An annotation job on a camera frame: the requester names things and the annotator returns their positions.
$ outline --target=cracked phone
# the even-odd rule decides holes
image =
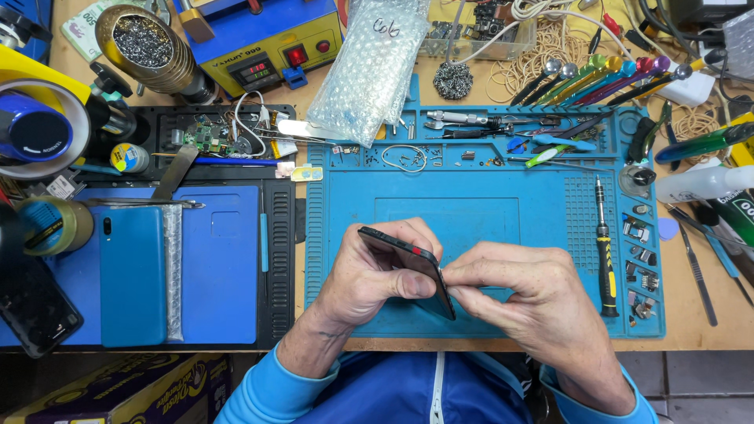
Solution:
[[[393,267],[411,269],[432,278],[437,288],[434,296],[414,301],[426,311],[455,321],[455,310],[440,264],[431,252],[367,226],[361,227],[358,233],[373,254],[395,253],[395,260],[391,261]]]

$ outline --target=finger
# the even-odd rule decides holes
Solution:
[[[427,223],[420,217],[409,218],[406,222],[432,243],[432,254],[435,259],[437,259],[437,262],[439,262],[443,258],[443,245],[440,243],[440,240],[437,239],[434,232],[429,228],[429,225],[427,225]]]
[[[524,297],[532,297],[547,284],[546,274],[537,263],[478,259],[455,268],[443,269],[448,286],[496,286],[513,289]]]
[[[510,326],[514,315],[509,305],[499,302],[482,293],[481,290],[468,286],[449,287],[448,293],[469,315],[487,321],[503,330]]]
[[[562,260],[562,255],[568,255],[563,249],[550,247],[526,247],[518,244],[495,243],[494,241],[480,241],[471,249],[463,253],[458,259],[449,263],[446,268],[467,265],[479,259],[510,260],[514,262],[542,262],[546,260]]]
[[[374,271],[369,272],[367,276],[379,297],[377,300],[385,300],[388,297],[427,299],[434,296],[437,290],[432,278],[411,269]]]
[[[434,255],[432,241],[412,227],[408,221],[376,223],[371,225],[371,227],[399,240],[405,241],[406,243],[413,244],[416,247],[429,250]]]

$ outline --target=bubble wrap bag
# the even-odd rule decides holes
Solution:
[[[426,0],[363,0],[306,118],[371,147],[380,125],[386,119],[397,123],[403,110],[416,54],[430,27],[427,10]]]
[[[183,258],[183,206],[160,204],[165,234],[165,294],[167,298],[166,340],[183,341],[181,325],[181,264]],[[112,209],[145,206],[113,206]]]
[[[730,73],[754,78],[754,9],[722,24],[722,31]]]

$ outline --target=wooden workbench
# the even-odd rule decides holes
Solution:
[[[51,51],[51,66],[85,84],[93,81],[94,74],[89,70],[84,58],[68,43],[65,37],[60,33],[60,25],[70,17],[79,13],[86,5],[93,0],[54,0],[53,12],[53,34],[54,46]],[[623,9],[623,2],[618,0],[605,0],[607,10],[618,23],[630,28],[627,22],[626,14]],[[173,12],[173,28],[183,37],[183,31],[180,29],[176,19],[175,10]],[[596,17],[599,8],[592,8],[590,15]],[[569,20],[569,24],[583,27],[593,31],[594,28],[587,26],[582,22]],[[421,99],[424,104],[441,105],[451,103],[442,99],[432,86],[432,78],[435,70],[440,65],[441,60],[418,58],[414,72],[418,73],[419,85],[421,90]],[[485,83],[489,76],[489,70],[492,62],[476,60],[470,63],[471,72],[475,75],[474,87],[471,93],[463,100],[453,102],[454,104],[480,105],[489,104],[491,100],[485,94]],[[312,98],[317,93],[329,66],[324,66],[307,73],[309,84],[291,91],[287,86],[275,88],[266,91],[266,103],[284,103],[291,104],[296,108],[297,116],[304,118],[306,110],[311,103]],[[492,84],[491,93],[496,98],[506,98],[507,94],[501,88]],[[177,100],[172,97],[152,93],[147,90],[143,97],[132,96],[128,99],[132,105],[173,105]],[[659,109],[662,100],[653,97],[649,104],[649,113],[653,118],[659,116]],[[662,135],[657,136],[654,145],[655,151],[665,147],[667,139]],[[303,163],[306,158],[305,148],[301,149],[299,154],[299,164]],[[667,175],[667,166],[656,165],[658,178]],[[299,184],[296,195],[299,198],[306,196],[306,187]],[[665,208],[658,205],[660,217],[670,217]],[[704,274],[710,296],[717,313],[719,325],[711,327],[707,323],[706,316],[702,307],[699,292],[694,283],[691,267],[685,254],[685,247],[680,235],[668,242],[661,242],[661,260],[663,266],[663,276],[661,283],[664,284],[665,312],[667,317],[667,337],[662,340],[614,340],[613,345],[616,350],[703,350],[703,349],[754,349],[754,310],[746,303],[738,287],[733,280],[728,277],[725,269],[722,267],[706,239],[699,233],[690,230],[689,236],[694,250],[699,259],[699,265]],[[304,305],[304,245],[296,246],[296,316],[303,312]],[[754,289],[751,285],[744,282],[751,296],[754,296]],[[465,350],[465,351],[512,351],[519,350],[516,343],[509,339],[351,339],[346,344],[347,350]]]

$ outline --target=blue phone mat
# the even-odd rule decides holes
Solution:
[[[649,199],[628,196],[618,187],[618,172],[645,109],[620,108],[602,121],[597,150],[590,153],[568,154],[571,163],[598,168],[584,171],[566,167],[537,165],[527,170],[522,162],[508,161],[510,157],[532,157],[529,143],[526,152],[508,154],[511,137],[497,136],[481,140],[426,140],[441,135],[424,127],[428,111],[476,113],[481,115],[528,116],[564,115],[573,118],[594,116],[606,110],[601,106],[576,109],[548,106],[423,106],[418,98],[418,79],[414,74],[411,100],[403,110],[405,122],[416,122],[416,138],[408,140],[406,129],[399,126],[397,134],[388,131],[386,140],[376,140],[371,149],[361,148],[357,154],[333,153],[331,146],[309,146],[309,162],[323,167],[324,178],[308,184],[307,243],[305,305],[319,294],[327,273],[333,266],[340,240],[352,223],[370,223],[422,217],[443,243],[445,253],[441,264],[447,264],[474,246],[478,241],[501,241],[533,247],[561,247],[574,259],[575,267],[595,307],[601,309],[599,298],[599,258],[596,247],[597,205],[595,177],[598,174],[605,187],[605,220],[612,237],[612,261],[617,282],[617,306],[620,317],[603,317],[611,337],[663,337],[666,333],[663,287],[650,292],[637,281],[628,281],[626,262],[631,261],[660,276],[660,242],[657,234],[654,187]],[[537,124],[516,126],[516,131],[538,128]],[[422,172],[409,174],[387,166],[381,159],[383,150],[394,144],[420,146],[428,159]],[[462,160],[467,150],[476,152],[473,161]],[[387,159],[397,163],[401,155],[416,152],[407,148],[388,151]],[[498,156],[504,166],[490,161]],[[636,205],[645,205],[649,212],[642,216],[632,213]],[[623,234],[623,214],[647,222],[650,238],[647,244]],[[638,261],[631,254],[633,246],[649,249],[657,254],[657,265]],[[487,287],[486,294],[505,301],[509,289]],[[631,327],[628,305],[629,290],[638,298],[654,299],[649,319],[636,318]],[[369,323],[359,326],[354,337],[434,337],[434,338],[497,338],[505,335],[497,328],[467,314],[457,302],[456,321],[432,315],[411,301],[389,299]]]
[[[88,198],[149,198],[151,188],[84,189]],[[184,343],[254,343],[259,250],[259,187],[182,187],[175,199],[204,203],[183,210],[182,325]],[[58,284],[84,316],[84,325],[64,345],[99,345],[100,242],[98,216],[90,209],[92,238],[81,249],[48,260]],[[18,346],[0,325],[0,346]]]

